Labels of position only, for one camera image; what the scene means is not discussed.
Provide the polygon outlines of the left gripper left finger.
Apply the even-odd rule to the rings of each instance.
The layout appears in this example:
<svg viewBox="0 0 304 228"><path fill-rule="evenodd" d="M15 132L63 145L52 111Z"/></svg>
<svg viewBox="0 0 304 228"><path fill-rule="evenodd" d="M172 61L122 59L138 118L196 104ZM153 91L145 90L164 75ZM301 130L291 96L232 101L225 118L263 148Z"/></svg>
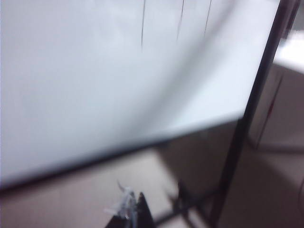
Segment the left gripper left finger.
<svg viewBox="0 0 304 228"><path fill-rule="evenodd" d="M128 201L124 200L124 205L120 203L118 210L113 214L107 228L154 228L155 223L152 218L145 195L140 192L135 199L132 194L127 195Z"/></svg>

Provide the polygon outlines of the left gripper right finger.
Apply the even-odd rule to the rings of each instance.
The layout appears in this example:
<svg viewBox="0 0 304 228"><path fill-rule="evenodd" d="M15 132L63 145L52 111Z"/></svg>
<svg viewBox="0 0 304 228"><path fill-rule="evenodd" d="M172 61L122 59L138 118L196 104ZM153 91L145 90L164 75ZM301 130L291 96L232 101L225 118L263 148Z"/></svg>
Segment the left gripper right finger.
<svg viewBox="0 0 304 228"><path fill-rule="evenodd" d="M171 204L173 212L182 209L190 200L190 193L182 181L178 182L178 191L176 195L167 192L167 199Z"/></svg>

